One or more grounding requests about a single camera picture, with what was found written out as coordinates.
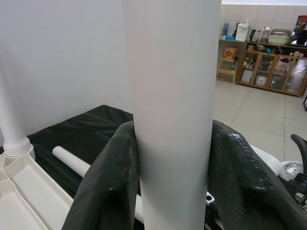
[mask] black fabric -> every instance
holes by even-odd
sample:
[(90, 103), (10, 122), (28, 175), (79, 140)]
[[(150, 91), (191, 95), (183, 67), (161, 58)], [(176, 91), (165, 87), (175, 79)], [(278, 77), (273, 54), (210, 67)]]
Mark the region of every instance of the black fabric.
[(82, 177), (53, 156), (53, 148), (62, 146), (92, 164), (118, 127), (132, 120), (132, 114), (102, 105), (47, 127), (29, 136), (35, 150), (35, 161), (74, 198)]
[(283, 184), (244, 137), (213, 121), (210, 192), (227, 230), (306, 230), (307, 221)]
[(63, 230), (133, 229), (139, 180), (133, 122), (121, 125), (84, 176)]

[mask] white tiled wall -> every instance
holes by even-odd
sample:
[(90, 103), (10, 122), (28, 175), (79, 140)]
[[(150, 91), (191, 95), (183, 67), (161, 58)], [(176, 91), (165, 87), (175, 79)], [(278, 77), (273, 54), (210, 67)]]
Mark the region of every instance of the white tiled wall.
[(222, 5), (220, 30), (229, 23), (229, 35), (237, 22), (249, 21), (251, 29), (269, 26), (292, 31), (299, 15), (307, 15), (307, 6)]

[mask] glass cabinet door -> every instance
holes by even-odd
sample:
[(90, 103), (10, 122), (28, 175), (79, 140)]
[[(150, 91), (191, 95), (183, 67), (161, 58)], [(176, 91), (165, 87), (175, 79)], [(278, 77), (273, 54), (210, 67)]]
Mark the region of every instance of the glass cabinet door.
[(285, 91), (299, 93), (307, 73), (307, 59), (297, 58), (292, 68)]
[(258, 59), (257, 53), (252, 53), (246, 51), (246, 55), (243, 58), (243, 65), (242, 65), (242, 70), (241, 70), (241, 76), (239, 80), (244, 83), (250, 83), (253, 73), (254, 73), (254, 68), (257, 63)]
[(289, 74), (294, 57), (278, 56), (273, 69), (269, 88), (282, 90), (285, 80)]
[(254, 85), (266, 87), (273, 63), (274, 56), (261, 54), (259, 63), (256, 66), (256, 74), (253, 81)]

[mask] tiled floor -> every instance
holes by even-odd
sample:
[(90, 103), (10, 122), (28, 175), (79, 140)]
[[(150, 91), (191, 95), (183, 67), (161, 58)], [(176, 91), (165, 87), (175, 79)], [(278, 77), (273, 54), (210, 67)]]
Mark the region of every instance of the tiled floor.
[(218, 80), (214, 119), (240, 132), (251, 145), (280, 161), (301, 161), (290, 135), (295, 133), (307, 140), (303, 100)]

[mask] rice cooker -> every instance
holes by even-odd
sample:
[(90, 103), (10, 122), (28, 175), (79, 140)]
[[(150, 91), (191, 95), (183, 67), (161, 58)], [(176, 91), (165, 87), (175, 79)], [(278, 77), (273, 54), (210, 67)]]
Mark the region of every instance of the rice cooker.
[(258, 75), (256, 79), (256, 85), (265, 86), (265, 84), (267, 83), (267, 79), (268, 78), (264, 75)]

